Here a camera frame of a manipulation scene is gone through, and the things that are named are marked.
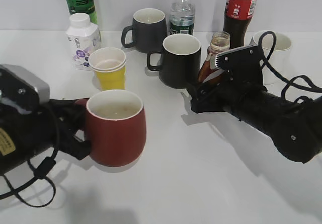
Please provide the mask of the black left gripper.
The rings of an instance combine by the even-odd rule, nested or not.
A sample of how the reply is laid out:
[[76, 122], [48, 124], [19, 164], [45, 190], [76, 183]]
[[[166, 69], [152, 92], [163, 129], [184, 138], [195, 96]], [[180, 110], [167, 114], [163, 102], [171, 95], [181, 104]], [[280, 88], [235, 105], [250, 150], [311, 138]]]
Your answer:
[[91, 143], [84, 140], [85, 112], [88, 98], [58, 100], [50, 99], [49, 106], [58, 120], [59, 150], [82, 160], [90, 154]]

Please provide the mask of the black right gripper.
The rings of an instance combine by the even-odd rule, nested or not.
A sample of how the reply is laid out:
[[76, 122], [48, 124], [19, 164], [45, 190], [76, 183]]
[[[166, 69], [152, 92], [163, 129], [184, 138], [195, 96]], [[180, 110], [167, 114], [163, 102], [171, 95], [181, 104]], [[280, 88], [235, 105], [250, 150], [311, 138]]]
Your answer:
[[262, 97], [267, 89], [254, 83], [224, 81], [212, 87], [209, 83], [187, 83], [195, 113], [228, 112], [240, 120], [266, 120]]

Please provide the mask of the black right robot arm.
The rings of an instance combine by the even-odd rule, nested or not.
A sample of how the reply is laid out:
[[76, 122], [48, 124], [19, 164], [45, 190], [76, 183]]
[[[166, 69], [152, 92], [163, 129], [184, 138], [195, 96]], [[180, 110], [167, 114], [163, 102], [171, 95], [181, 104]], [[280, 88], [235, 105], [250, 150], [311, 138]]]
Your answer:
[[291, 102], [255, 83], [189, 84], [195, 113], [228, 112], [268, 136], [286, 158], [307, 163], [321, 153], [321, 98]]

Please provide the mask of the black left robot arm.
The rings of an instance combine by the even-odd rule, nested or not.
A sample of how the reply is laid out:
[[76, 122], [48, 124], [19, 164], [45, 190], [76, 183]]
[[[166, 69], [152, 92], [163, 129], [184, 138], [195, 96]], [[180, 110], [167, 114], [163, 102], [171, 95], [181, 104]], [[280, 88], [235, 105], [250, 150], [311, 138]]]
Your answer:
[[76, 133], [85, 125], [76, 100], [50, 98], [49, 85], [25, 68], [1, 65], [1, 173], [57, 147], [79, 160], [91, 144]]

